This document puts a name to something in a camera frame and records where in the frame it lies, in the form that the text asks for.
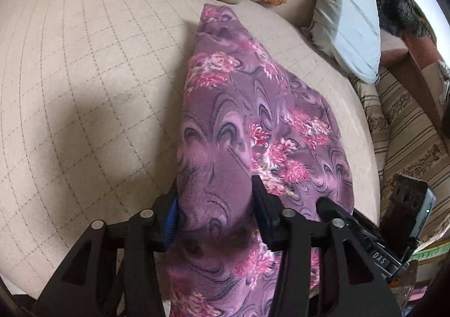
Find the purple floral long-sleeve shirt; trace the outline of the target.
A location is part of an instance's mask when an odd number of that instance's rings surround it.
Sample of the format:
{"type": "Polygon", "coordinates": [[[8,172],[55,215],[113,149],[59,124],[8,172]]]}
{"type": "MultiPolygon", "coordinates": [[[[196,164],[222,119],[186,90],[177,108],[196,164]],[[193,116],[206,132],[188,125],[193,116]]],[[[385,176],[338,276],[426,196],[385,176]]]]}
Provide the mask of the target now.
{"type": "Polygon", "coordinates": [[[352,211],[336,118],[227,6],[203,8],[184,87],[170,313],[266,316],[282,256],[262,242],[251,178],[307,219],[321,197],[352,211]]]}

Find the beige striped floral blanket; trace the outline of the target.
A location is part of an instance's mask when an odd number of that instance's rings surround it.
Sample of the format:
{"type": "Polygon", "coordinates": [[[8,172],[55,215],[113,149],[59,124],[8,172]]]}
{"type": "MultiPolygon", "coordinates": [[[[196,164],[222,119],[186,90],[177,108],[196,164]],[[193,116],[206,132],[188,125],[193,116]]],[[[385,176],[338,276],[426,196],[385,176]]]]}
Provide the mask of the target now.
{"type": "Polygon", "coordinates": [[[438,241],[449,230],[449,152],[428,115],[385,67],[369,85],[354,77],[355,89],[368,122],[377,162],[384,215],[397,175],[428,183],[436,203],[420,234],[421,247],[438,241]]]}

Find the pink quilted mattress cover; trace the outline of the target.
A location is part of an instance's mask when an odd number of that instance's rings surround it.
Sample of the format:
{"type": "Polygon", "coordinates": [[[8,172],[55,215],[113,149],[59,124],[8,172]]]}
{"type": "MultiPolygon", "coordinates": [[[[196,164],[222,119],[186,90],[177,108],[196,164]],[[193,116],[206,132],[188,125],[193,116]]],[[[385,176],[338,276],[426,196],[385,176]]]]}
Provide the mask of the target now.
{"type": "Polygon", "coordinates": [[[168,190],[207,3],[1,0],[1,275],[25,293],[168,190]]]}

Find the light blue pillow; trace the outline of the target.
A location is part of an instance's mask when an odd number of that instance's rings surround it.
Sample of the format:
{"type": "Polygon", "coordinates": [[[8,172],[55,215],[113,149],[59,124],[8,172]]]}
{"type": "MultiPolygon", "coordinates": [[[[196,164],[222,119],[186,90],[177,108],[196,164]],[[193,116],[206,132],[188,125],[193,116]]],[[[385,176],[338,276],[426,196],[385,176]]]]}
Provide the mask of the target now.
{"type": "Polygon", "coordinates": [[[377,82],[381,30],[376,0],[316,0],[307,34],[346,73],[367,84],[377,82]]]}

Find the black fur garment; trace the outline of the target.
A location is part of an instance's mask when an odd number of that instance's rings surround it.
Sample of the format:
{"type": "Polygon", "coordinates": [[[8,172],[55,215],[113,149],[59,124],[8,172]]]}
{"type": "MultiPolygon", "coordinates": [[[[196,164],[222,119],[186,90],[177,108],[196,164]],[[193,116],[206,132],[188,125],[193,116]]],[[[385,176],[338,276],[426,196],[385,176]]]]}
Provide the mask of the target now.
{"type": "Polygon", "coordinates": [[[399,38],[431,37],[431,32],[413,0],[376,0],[380,28],[399,38]]]}

